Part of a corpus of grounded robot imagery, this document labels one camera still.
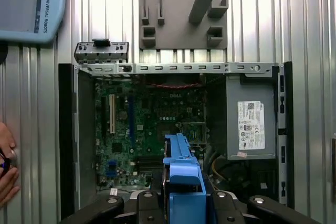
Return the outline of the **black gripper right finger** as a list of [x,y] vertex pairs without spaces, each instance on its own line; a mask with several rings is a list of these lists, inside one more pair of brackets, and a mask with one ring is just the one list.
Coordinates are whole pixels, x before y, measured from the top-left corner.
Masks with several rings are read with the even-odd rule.
[[231,192],[215,191],[211,194],[211,223],[309,224],[318,222],[266,196],[252,196],[245,204]]

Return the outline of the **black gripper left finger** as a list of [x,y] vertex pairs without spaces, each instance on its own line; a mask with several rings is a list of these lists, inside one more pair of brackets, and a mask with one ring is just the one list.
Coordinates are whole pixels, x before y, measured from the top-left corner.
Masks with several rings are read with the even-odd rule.
[[160,223],[160,197],[155,191],[142,190],[124,202],[120,196],[105,196],[78,210],[60,223]]

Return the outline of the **person's hand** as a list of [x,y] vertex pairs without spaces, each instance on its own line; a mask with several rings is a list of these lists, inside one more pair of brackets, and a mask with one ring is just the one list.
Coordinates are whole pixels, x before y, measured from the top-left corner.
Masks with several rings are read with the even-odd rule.
[[15,186],[19,177],[16,167],[9,167],[5,172],[3,164],[13,158],[12,150],[15,148],[14,138],[8,127],[1,122],[1,208],[3,208],[19,191],[20,187]]

